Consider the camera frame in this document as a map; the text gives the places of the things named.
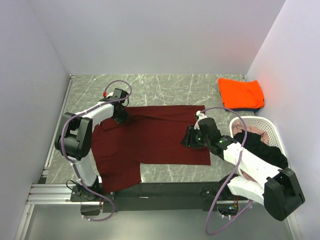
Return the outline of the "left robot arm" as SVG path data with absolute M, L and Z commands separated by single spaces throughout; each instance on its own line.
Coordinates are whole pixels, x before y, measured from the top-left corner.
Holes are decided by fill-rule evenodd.
M 116 123 L 126 121 L 129 114 L 123 103 L 123 100 L 99 101 L 81 112 L 66 112 L 60 120 L 54 147 L 69 161 L 77 177 L 76 183 L 83 188 L 82 195 L 88 201 L 96 200 L 102 193 L 99 177 L 93 170 L 89 158 L 93 131 L 97 125 L 107 119 L 114 119 Z

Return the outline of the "dark red t-shirt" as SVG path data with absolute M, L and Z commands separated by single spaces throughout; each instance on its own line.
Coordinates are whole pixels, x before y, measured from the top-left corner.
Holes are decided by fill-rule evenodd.
M 195 113 L 204 105 L 127 107 L 129 118 L 116 123 L 109 118 L 94 128 L 91 150 L 105 194 L 139 184 L 141 164 L 211 164 L 206 148 L 181 144 Z

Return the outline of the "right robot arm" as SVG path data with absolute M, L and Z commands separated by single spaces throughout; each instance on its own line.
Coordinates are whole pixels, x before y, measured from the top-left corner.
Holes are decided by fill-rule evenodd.
M 209 151 L 238 166 L 237 176 L 219 187 L 222 198 L 245 197 L 264 206 L 276 220 L 283 221 L 306 199 L 295 172 L 271 165 L 241 146 L 240 142 L 217 131 L 196 129 L 189 125 L 181 144 L 187 148 L 206 147 Z

